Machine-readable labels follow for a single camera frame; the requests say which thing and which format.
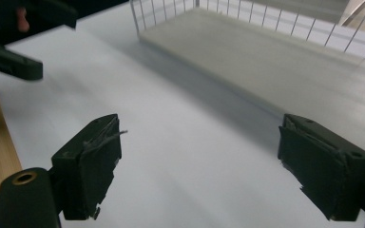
table surface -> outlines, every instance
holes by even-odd
[[[280,118],[139,42],[129,5],[10,48],[45,79],[0,74],[0,101],[23,168],[91,120],[118,113],[123,158],[98,220],[63,227],[363,227],[327,221],[277,159]]]

white table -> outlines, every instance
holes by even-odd
[[[327,221],[277,159],[281,119],[139,43],[128,5],[11,47],[45,64],[39,83],[0,75],[23,168],[50,168],[97,117],[129,131],[98,220],[64,227],[364,226]]]

wire fence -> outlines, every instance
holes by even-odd
[[[329,0],[131,0],[139,32],[193,8],[211,10],[365,58],[365,2],[354,10]]]

finger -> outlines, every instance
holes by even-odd
[[[16,11],[17,14],[17,27],[20,31],[26,32],[29,30],[29,22],[26,20],[26,9],[19,8]]]

white wire basket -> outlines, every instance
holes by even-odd
[[[365,2],[351,12],[344,10],[346,4],[336,10],[326,2],[329,0],[314,4],[305,0],[131,0],[130,5],[138,34],[201,8],[365,58],[365,12],[358,13],[365,11]]]

